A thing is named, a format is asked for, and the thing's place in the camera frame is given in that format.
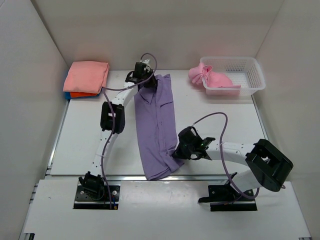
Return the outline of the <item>purple t shirt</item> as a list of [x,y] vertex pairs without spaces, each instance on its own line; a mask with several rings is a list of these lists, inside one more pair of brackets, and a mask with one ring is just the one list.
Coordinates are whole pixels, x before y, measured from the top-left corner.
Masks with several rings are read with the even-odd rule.
[[178,143],[171,75],[156,75],[157,88],[141,88],[134,96],[136,134],[148,181],[168,177],[184,162],[174,158]]

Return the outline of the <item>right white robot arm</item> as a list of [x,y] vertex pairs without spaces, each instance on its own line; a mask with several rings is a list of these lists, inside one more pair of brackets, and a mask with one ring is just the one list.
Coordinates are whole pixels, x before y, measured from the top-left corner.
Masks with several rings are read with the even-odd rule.
[[223,168],[227,167],[227,162],[248,167],[244,172],[233,174],[225,169],[227,183],[224,185],[224,195],[229,200],[240,196],[253,200],[256,195],[246,192],[260,188],[279,192],[294,167],[292,161],[266,139],[244,144],[225,142],[222,138],[201,138],[193,126],[178,134],[178,145],[172,156],[181,160],[220,160]]

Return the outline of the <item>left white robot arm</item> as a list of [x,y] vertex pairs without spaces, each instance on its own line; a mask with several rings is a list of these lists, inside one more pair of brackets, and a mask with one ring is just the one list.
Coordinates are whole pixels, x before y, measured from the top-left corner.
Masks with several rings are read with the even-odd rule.
[[109,159],[111,149],[125,128],[125,108],[131,99],[142,87],[155,88],[157,80],[155,70],[150,66],[150,60],[140,60],[135,63],[134,70],[130,71],[119,89],[110,89],[117,95],[102,104],[100,115],[100,141],[92,162],[91,169],[79,178],[82,192],[93,201],[110,200],[111,191],[106,181],[105,165]]

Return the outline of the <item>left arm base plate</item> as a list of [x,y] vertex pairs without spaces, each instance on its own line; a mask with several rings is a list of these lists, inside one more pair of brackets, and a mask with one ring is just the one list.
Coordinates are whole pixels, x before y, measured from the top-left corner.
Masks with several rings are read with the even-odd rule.
[[76,210],[118,210],[121,186],[110,185],[109,188],[111,198],[107,186],[99,195],[96,195],[78,185],[73,208]]

